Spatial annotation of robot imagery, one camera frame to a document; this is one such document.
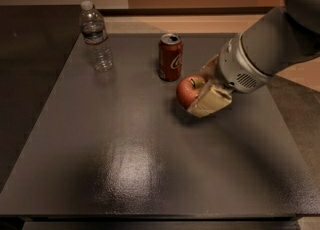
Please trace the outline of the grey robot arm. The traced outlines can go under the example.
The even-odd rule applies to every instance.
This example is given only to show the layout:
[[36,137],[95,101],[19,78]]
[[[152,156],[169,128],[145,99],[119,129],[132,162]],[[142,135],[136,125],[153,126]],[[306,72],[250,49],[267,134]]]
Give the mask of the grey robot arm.
[[206,80],[187,112],[202,118],[250,94],[278,72],[320,55],[320,0],[284,0],[230,39],[199,71]]

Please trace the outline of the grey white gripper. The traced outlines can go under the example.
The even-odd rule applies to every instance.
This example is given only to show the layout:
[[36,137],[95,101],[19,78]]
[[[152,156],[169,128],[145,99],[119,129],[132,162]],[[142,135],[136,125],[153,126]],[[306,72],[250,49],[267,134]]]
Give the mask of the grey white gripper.
[[[242,46],[242,36],[236,35],[198,71],[206,81],[217,78],[217,68],[225,84],[236,92],[249,94],[266,85],[271,77],[258,70]],[[232,102],[232,89],[218,84],[205,85],[187,112],[198,118],[213,114]]]

